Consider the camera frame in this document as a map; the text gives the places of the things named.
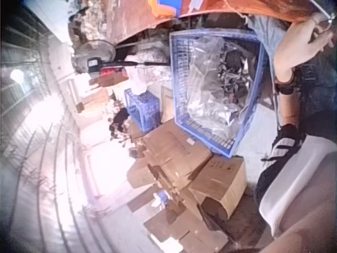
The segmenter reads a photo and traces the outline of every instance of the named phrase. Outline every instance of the brown cardboard box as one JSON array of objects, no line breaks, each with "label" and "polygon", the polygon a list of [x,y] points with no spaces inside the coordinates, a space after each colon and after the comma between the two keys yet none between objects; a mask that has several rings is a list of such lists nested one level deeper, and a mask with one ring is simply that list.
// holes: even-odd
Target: brown cardboard box
[{"label": "brown cardboard box", "polygon": [[160,166],[173,187],[182,189],[212,156],[210,150],[169,120],[142,138],[149,164]]},{"label": "brown cardboard box", "polygon": [[189,232],[179,243],[187,253],[214,253],[214,251],[199,240],[193,233]]},{"label": "brown cardboard box", "polygon": [[189,190],[189,186],[184,187],[179,191],[179,197],[182,200],[182,203],[186,208],[191,211],[193,215],[195,215],[199,220],[203,220],[198,208],[196,205],[198,204],[198,201],[195,199],[194,195]]},{"label": "brown cardboard box", "polygon": [[126,178],[133,188],[146,186],[154,183],[154,177],[147,167],[145,158],[136,159],[135,163],[126,173]]},{"label": "brown cardboard box", "polygon": [[126,124],[128,124],[127,132],[131,136],[131,140],[133,142],[145,135],[145,133],[139,129],[138,125],[132,119],[127,119]]},{"label": "brown cardboard box", "polygon": [[178,218],[177,223],[183,227],[188,227],[190,233],[196,236],[202,243],[218,252],[228,242],[227,236],[220,231],[210,231],[206,224],[199,220],[189,210],[184,211]]},{"label": "brown cardboard box", "polygon": [[113,72],[111,74],[101,75],[90,79],[89,85],[98,83],[100,87],[108,87],[119,84],[125,80],[128,80],[128,77],[125,76],[122,72]]},{"label": "brown cardboard box", "polygon": [[216,155],[200,171],[189,189],[200,204],[206,197],[219,202],[229,218],[239,204],[246,186],[243,158],[228,159]]},{"label": "brown cardboard box", "polygon": [[184,250],[186,252],[202,252],[194,251],[196,249],[193,247],[190,248],[189,243],[191,241],[197,242],[198,248],[208,249],[205,252],[218,252],[228,242],[224,233],[208,230],[206,224],[198,220],[187,209],[181,213],[164,209],[145,222],[144,227],[160,242],[166,241],[169,237],[179,240],[190,234],[187,239],[182,240],[185,242]]},{"label": "brown cardboard box", "polygon": [[169,237],[179,240],[189,232],[187,226],[182,226],[177,222],[179,215],[180,213],[165,208],[146,221],[144,227],[160,242],[166,241]]}]

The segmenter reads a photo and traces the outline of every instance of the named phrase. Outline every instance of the person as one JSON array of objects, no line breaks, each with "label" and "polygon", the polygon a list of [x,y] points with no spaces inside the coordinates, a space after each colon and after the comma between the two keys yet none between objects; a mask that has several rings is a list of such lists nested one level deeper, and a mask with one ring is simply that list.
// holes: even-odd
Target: person
[{"label": "person", "polygon": [[[335,39],[331,31],[322,32],[323,20],[323,15],[314,14],[303,23],[293,23],[274,55],[281,122],[271,153],[264,159],[255,199],[275,240],[261,251],[245,252],[336,252],[336,85],[325,98],[334,108],[324,106],[308,121],[300,115],[303,94],[299,91],[306,84],[298,83],[302,64]],[[321,32],[316,38],[314,30]],[[311,131],[310,124],[319,127]],[[333,130],[332,134],[325,129]]]},{"label": "person", "polygon": [[129,113],[127,112],[127,109],[121,108],[120,111],[116,113],[113,119],[108,118],[109,131],[111,132],[111,137],[113,139],[116,138],[115,129],[117,129],[117,131],[120,133],[124,132],[123,124],[127,120],[128,117],[129,117]]}]

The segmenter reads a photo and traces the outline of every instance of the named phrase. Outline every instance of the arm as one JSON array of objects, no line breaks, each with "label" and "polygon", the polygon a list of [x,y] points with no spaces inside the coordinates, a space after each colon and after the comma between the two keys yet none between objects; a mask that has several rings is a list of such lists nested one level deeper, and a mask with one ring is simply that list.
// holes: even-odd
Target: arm
[{"label": "arm", "polygon": [[[274,56],[276,78],[280,82],[288,82],[292,77],[293,67],[313,58],[330,41],[333,34],[326,31],[309,43],[313,30],[324,19],[322,14],[314,14],[306,22],[293,23],[290,26]],[[283,125],[291,124],[298,127],[299,105],[299,95],[296,92],[290,95],[280,94],[280,112]]]}]

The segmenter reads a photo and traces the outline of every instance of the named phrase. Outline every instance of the plastic crate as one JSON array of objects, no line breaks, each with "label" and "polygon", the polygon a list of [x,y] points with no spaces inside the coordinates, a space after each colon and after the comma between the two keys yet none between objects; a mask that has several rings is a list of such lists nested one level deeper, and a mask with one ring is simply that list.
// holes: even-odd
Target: plastic crate
[{"label": "plastic crate", "polygon": [[127,112],[132,120],[144,132],[160,125],[160,102],[151,92],[135,95],[131,89],[124,91]]},{"label": "plastic crate", "polygon": [[[201,125],[192,120],[187,112],[186,89],[193,43],[204,35],[219,36],[225,39],[244,40],[260,45],[259,60],[247,113],[237,136],[233,139],[223,139],[212,134],[211,130],[201,127]],[[267,62],[266,52],[263,45],[257,39],[254,32],[237,29],[202,29],[171,33],[170,51],[175,123],[202,141],[213,152],[230,158],[236,150],[237,145],[240,143],[240,140],[248,130],[256,109],[256,103],[261,88],[261,79]]]}]

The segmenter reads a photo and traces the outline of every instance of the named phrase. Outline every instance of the plastic wrap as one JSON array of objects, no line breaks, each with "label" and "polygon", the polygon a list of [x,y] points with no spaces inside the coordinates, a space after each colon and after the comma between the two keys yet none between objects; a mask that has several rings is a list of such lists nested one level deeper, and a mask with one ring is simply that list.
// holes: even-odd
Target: plastic wrap
[{"label": "plastic wrap", "polygon": [[[168,62],[164,52],[156,47],[138,51],[135,55],[128,55],[126,61],[132,62]],[[131,91],[135,95],[144,93],[148,85],[171,80],[169,66],[135,66],[125,67],[131,80]]]},{"label": "plastic wrap", "polygon": [[231,139],[237,135],[244,118],[251,82],[247,82],[248,94],[242,101],[234,103],[230,96],[225,96],[218,77],[224,45],[228,51],[241,49],[247,58],[252,58],[248,51],[220,37],[204,36],[195,41],[187,80],[187,111],[212,134]]}]

